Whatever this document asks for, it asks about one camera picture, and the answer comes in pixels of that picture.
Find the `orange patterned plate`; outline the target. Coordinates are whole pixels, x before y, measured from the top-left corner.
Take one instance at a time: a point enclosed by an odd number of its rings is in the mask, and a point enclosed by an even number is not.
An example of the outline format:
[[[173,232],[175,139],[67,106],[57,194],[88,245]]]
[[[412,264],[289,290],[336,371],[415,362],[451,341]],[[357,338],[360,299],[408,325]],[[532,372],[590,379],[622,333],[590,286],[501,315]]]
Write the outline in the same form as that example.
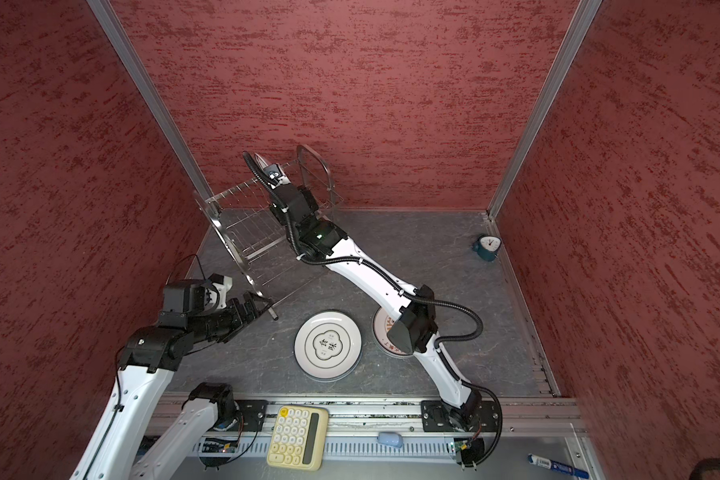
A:
[[[374,338],[381,350],[388,356],[397,359],[410,358],[411,354],[400,350],[389,339],[388,334],[394,323],[395,321],[388,313],[383,308],[379,308],[372,322]]]

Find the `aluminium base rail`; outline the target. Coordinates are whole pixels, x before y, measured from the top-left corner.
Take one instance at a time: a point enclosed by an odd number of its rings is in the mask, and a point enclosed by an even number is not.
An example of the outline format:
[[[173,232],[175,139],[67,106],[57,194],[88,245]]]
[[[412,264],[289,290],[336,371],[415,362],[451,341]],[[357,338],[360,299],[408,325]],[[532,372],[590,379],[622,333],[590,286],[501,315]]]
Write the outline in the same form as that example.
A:
[[[190,456],[202,464],[219,463],[241,456],[262,458],[267,454],[279,409],[285,405],[324,408],[330,414],[324,457],[327,460],[393,460],[421,463],[455,461],[452,442],[480,434],[486,443],[495,436],[504,440],[531,438],[558,443],[563,453],[554,460],[582,470],[594,468],[594,450],[576,400],[553,397],[503,398],[497,401],[501,419],[495,433],[425,432],[420,403],[437,400],[430,397],[346,396],[346,395],[279,395],[240,394],[237,399],[264,399],[269,402],[261,432],[244,432],[243,427],[230,432],[211,431],[190,448]],[[401,449],[380,445],[380,432],[403,436]],[[204,454],[206,438],[239,442],[233,454]]]

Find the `aluminium corner post left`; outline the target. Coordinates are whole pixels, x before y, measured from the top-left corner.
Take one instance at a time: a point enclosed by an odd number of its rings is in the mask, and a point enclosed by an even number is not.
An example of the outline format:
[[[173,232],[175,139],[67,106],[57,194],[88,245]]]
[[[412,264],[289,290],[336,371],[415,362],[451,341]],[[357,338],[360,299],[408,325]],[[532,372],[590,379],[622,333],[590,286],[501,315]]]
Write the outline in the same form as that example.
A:
[[[135,46],[129,39],[112,3],[104,0],[88,0],[87,4],[191,181],[196,203],[201,211],[205,211],[206,200],[214,193]]]

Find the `red character text plate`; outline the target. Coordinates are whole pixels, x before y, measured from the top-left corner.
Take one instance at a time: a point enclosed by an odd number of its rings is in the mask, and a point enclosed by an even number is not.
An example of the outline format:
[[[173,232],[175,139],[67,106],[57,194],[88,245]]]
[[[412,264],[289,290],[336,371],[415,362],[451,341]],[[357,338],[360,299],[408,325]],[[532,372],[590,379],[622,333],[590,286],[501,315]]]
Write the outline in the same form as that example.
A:
[[[259,166],[259,170],[262,175],[267,179],[267,183],[272,188],[277,188],[283,184],[289,184],[290,179],[285,172],[285,169],[277,163],[271,163],[267,158],[255,153],[253,156],[255,162]]]

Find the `white plate flower emblem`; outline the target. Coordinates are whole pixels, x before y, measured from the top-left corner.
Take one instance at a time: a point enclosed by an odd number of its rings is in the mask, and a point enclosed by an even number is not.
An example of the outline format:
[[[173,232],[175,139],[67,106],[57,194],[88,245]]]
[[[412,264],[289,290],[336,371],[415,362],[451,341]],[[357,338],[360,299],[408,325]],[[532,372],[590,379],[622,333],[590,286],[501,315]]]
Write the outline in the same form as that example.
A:
[[[328,310],[304,322],[294,341],[299,368],[318,382],[336,382],[347,377],[359,364],[362,336],[347,314]]]

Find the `aluminium corner post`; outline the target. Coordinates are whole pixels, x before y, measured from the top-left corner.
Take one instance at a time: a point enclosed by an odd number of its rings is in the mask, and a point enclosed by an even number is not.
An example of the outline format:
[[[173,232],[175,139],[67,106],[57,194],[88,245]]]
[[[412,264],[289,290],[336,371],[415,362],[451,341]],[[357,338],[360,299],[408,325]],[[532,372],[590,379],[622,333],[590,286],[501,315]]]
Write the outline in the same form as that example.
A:
[[[196,203],[201,211],[205,211],[206,200],[214,193],[135,46],[129,39],[112,3],[104,0],[88,0],[87,4],[191,181]]]
[[[544,125],[546,117],[556,100],[601,5],[601,0],[581,0],[578,2],[571,22],[534,103],[526,126],[487,209],[488,219],[491,222],[498,222],[502,207],[509,196],[512,186],[525,163],[537,135]]]

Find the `yellow calculator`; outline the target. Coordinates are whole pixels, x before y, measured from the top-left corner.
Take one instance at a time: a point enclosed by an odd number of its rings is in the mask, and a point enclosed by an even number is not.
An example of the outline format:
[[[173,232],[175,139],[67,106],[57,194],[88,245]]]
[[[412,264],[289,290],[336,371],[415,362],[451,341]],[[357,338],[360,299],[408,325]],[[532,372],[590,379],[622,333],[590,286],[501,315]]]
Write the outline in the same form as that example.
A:
[[[285,405],[276,416],[266,461],[271,467],[317,471],[322,466],[329,412]]]

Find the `left circuit board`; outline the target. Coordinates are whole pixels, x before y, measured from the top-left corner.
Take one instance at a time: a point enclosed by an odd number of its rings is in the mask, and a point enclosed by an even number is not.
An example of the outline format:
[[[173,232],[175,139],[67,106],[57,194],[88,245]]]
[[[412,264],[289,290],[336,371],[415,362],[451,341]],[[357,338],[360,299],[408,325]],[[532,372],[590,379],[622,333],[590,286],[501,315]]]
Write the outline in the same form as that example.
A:
[[[233,454],[239,446],[238,441],[230,439],[206,438],[201,447],[204,454]]]

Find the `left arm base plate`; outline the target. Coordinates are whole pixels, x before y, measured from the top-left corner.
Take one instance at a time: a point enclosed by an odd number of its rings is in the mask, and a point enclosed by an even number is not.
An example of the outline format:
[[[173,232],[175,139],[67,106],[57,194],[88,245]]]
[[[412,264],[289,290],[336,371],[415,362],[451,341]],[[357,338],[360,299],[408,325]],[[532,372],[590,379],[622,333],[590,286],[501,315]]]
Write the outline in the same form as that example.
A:
[[[269,402],[264,399],[237,399],[236,405],[243,417],[243,431],[261,432],[266,421]]]

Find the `stainless steel dish rack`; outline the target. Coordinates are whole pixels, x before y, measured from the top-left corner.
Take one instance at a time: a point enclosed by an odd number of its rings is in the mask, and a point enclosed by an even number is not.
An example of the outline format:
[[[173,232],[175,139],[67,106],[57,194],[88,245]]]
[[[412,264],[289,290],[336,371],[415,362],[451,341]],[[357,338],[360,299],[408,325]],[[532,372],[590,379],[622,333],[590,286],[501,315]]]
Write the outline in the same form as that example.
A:
[[[319,214],[335,216],[343,197],[329,163],[314,148],[299,145],[296,158],[281,169],[294,184],[314,194]],[[323,275],[322,270],[295,259],[285,229],[270,212],[268,193],[258,180],[251,178],[209,197],[196,192],[194,198],[237,266],[233,275],[237,290],[252,290],[278,305]]]

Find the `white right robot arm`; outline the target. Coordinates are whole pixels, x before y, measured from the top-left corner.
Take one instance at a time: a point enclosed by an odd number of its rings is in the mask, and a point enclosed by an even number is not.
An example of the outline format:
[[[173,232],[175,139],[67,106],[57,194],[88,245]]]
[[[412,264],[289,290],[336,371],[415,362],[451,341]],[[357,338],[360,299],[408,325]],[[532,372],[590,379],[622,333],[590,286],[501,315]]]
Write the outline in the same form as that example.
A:
[[[439,300],[428,286],[404,282],[378,265],[343,229],[318,214],[319,207],[307,188],[291,183],[273,185],[269,181],[264,188],[271,199],[271,211],[284,226],[297,259],[343,276],[373,299],[393,320],[390,341],[417,358],[435,383],[451,426],[471,430],[482,395],[451,362],[445,345],[478,338],[484,329],[480,316],[465,306]],[[474,330],[440,335],[438,307],[468,316],[475,324]]]

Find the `blue white marker pen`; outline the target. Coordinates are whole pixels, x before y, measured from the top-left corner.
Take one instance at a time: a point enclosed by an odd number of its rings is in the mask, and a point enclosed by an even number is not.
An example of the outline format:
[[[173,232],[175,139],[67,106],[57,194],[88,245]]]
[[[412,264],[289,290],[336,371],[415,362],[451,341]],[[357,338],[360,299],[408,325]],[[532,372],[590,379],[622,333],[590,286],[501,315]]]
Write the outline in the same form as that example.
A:
[[[579,479],[590,479],[590,474],[582,469],[576,468],[572,465],[561,463],[555,460],[551,460],[545,457],[541,457],[534,454],[528,455],[528,461],[531,465],[544,468],[546,470],[554,471],[560,474],[565,474],[574,478]]]

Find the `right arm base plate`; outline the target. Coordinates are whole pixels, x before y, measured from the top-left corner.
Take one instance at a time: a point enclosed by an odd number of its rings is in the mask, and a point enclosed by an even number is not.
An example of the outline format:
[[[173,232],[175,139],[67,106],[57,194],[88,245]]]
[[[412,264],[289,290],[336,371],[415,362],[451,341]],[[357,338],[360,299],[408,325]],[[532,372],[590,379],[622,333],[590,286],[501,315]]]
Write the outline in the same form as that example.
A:
[[[466,412],[448,407],[441,400],[423,400],[420,403],[425,432],[481,432],[495,433],[501,413],[496,402],[481,401]]]

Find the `aluminium corner post right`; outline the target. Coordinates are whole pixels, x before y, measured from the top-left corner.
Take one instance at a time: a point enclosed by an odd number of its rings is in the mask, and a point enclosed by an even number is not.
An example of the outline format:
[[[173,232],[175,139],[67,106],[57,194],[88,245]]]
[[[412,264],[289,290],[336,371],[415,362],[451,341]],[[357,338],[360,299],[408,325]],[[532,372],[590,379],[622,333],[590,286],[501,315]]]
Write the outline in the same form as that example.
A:
[[[534,103],[526,126],[487,209],[488,219],[491,222],[498,222],[502,207],[509,196],[512,186],[525,163],[537,135],[544,125],[546,117],[556,100],[601,5],[601,0],[581,0],[578,2],[571,22]]]

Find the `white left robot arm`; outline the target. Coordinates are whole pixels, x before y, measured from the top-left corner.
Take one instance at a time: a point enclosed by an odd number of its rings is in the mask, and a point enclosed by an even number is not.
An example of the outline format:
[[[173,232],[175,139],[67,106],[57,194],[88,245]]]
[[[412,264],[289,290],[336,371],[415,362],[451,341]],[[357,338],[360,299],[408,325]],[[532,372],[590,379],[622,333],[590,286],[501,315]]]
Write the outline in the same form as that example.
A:
[[[75,479],[169,479],[209,432],[259,433],[266,402],[242,407],[225,383],[203,382],[168,430],[140,455],[149,423],[182,361],[201,345],[227,343],[273,306],[254,292],[234,298],[233,280],[214,274],[163,288],[155,324],[138,329],[115,361],[115,382]]]

